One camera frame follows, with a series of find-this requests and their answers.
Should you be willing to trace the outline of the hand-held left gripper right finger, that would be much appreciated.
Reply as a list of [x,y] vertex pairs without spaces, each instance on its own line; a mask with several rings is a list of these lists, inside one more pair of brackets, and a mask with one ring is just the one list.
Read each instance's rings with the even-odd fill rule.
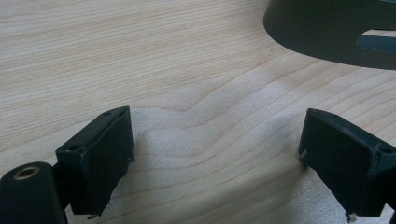
[[318,174],[350,215],[396,211],[396,147],[333,113],[306,111],[300,160]]

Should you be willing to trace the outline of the dark grey curved plastic object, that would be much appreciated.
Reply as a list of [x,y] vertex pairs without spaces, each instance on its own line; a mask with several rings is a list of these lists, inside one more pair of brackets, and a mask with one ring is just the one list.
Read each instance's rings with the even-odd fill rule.
[[396,0],[270,0],[263,25],[287,49],[336,63],[396,70]]

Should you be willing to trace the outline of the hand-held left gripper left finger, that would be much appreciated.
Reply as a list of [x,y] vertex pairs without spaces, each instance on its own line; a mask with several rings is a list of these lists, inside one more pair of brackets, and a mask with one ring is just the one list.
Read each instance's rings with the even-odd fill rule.
[[130,108],[99,115],[60,146],[56,157],[73,213],[100,216],[134,159]]

